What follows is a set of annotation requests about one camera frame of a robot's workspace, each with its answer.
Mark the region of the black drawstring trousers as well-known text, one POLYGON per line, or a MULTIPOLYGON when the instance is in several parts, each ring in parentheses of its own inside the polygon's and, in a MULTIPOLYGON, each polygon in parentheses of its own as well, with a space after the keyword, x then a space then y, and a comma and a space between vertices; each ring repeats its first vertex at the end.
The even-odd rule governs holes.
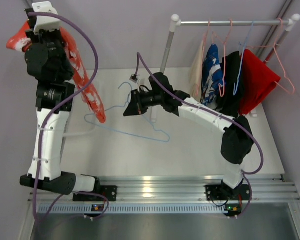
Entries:
POLYGON ((244 83, 242 82, 242 76, 239 77, 239 84, 237 92, 234 95, 235 84, 238 80, 238 74, 240 71, 241 56, 239 51, 235 51, 226 58, 222 58, 220 64, 221 70, 224 69, 224 61, 226 61, 225 68, 225 94, 223 97, 219 95, 216 98, 216 110, 224 115, 237 118, 239 116, 240 102, 245 93, 244 83))

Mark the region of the blue wire hanger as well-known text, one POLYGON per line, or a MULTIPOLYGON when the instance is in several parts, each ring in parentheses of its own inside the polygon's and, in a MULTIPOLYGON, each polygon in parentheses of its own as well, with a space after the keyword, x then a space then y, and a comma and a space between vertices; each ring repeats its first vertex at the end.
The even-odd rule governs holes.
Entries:
POLYGON ((118 133, 138 139, 150 140, 159 143, 168 143, 171 136, 149 120, 144 114, 138 116, 135 120, 128 121, 123 117, 123 110, 126 109, 131 101, 132 94, 127 92, 121 97, 121 103, 116 103, 107 107, 105 112, 110 116, 110 122, 100 123, 91 113, 84 116, 84 121, 91 124, 93 130, 104 129, 112 133, 118 133))

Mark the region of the blue hanger with black trousers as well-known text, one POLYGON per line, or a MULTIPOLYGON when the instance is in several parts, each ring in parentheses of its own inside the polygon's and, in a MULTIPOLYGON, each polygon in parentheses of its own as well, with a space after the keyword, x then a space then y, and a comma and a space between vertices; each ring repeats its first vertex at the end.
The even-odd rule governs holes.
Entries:
POLYGON ((250 38, 250 35, 251 35, 254 24, 255 24, 255 21, 253 20, 251 22, 251 26, 250 26, 250 29, 248 31, 248 34, 245 37, 245 40, 244 40, 243 45, 242 45, 242 53, 241 53, 241 56, 240 56, 239 71, 238 71, 238 75, 237 75, 237 80, 234 83, 234 87, 233 87, 233 96, 236 96, 236 94, 238 92, 238 88, 239 88, 239 84, 240 84, 240 77, 241 77, 241 72, 242 72, 244 54, 245 54, 245 50, 247 48, 247 44, 248 44, 248 41, 249 41, 249 38, 250 38))

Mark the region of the beige drawstring trousers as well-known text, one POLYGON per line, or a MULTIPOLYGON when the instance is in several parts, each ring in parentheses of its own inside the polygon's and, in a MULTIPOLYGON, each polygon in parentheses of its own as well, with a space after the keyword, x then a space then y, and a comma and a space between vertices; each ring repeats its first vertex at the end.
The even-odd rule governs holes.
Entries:
POLYGON ((201 94, 204 51, 205 42, 202 40, 188 75, 189 83, 191 86, 190 95, 194 98, 199 98, 201 94))

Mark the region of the white plastic basket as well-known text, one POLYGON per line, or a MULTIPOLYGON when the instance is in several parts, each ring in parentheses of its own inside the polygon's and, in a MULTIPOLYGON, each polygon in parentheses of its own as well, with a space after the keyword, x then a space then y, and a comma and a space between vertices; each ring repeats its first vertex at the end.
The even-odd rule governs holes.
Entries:
POLYGON ((71 117, 65 125, 65 130, 63 137, 71 138, 71 137, 83 137, 88 136, 93 133, 96 126, 92 123, 85 121, 84 117, 74 118, 71 117))

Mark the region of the white clothes rack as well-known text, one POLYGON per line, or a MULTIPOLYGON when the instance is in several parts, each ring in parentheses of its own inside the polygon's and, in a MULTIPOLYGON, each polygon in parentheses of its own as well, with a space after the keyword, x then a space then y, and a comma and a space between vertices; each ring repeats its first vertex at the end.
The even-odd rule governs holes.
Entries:
POLYGON ((292 31, 296 23, 300 21, 300 14, 294 14, 291 18, 287 20, 281 20, 278 18, 277 20, 254 20, 254 21, 232 21, 231 19, 228 21, 181 21, 180 16, 174 14, 171 16, 170 26, 169 26, 169 34, 168 39, 165 46, 165 51, 163 54, 162 63, 160 66, 160 72, 164 73, 166 70, 170 50, 172 47, 174 35, 177 27, 180 26, 207 26, 207 27, 224 27, 224 26, 285 26, 285 30, 281 33, 278 39, 276 39, 273 43, 271 51, 266 56, 264 63, 268 64, 273 56, 277 56, 277 50, 281 46, 282 42, 285 40, 287 35, 292 31))

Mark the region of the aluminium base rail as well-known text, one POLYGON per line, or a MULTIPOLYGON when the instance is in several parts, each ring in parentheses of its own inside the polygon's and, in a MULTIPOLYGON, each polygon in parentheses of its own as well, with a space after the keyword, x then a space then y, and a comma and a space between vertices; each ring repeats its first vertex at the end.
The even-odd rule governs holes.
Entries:
MULTIPOLYGON (((292 182, 279 175, 249 176, 253 203, 299 202, 292 182)), ((116 186, 116 203, 121 204, 199 204, 206 203, 205 186, 221 182, 220 176, 190 177, 101 177, 103 186, 116 186)))

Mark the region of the blue patterned trousers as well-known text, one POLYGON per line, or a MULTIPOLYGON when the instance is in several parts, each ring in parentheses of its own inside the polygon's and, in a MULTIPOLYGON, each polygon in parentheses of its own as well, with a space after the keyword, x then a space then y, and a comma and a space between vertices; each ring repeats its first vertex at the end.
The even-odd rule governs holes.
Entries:
POLYGON ((212 104, 220 94, 219 86, 223 86, 223 71, 218 46, 212 44, 202 64, 200 102, 205 106, 212 104))

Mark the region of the red trousers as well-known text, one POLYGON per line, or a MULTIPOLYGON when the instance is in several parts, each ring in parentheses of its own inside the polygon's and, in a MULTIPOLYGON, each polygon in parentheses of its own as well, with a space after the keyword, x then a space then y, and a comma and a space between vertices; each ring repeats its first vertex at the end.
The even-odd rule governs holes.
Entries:
POLYGON ((241 68, 244 85, 238 113, 247 115, 254 110, 276 88, 281 77, 267 67, 249 49, 243 52, 241 68))

